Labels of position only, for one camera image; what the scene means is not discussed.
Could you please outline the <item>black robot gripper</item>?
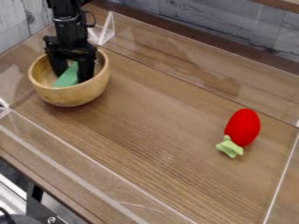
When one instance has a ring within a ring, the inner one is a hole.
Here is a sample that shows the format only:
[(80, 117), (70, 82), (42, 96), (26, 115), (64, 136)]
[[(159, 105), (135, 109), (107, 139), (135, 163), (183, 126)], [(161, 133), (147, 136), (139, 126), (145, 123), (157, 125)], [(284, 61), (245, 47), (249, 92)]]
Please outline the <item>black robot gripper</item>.
[(68, 68), (66, 60), (76, 60), (77, 82), (81, 83), (93, 77), (96, 47), (88, 42), (88, 28), (95, 25), (88, 24), (84, 17), (56, 17), (53, 24), (54, 35), (42, 37), (52, 70), (60, 77)]

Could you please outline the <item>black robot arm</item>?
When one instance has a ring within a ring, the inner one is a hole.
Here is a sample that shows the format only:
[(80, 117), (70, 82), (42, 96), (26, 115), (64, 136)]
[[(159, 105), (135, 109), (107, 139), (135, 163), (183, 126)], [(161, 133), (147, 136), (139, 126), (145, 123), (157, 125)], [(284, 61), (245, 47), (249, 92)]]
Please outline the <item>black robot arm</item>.
[(88, 28), (96, 22), (88, 23), (88, 12), (81, 7), (92, 0), (45, 0), (52, 10), (54, 36), (44, 36), (44, 51), (50, 62), (50, 68), (57, 77), (68, 69), (68, 61), (78, 65), (77, 82), (93, 77), (97, 48), (89, 43)]

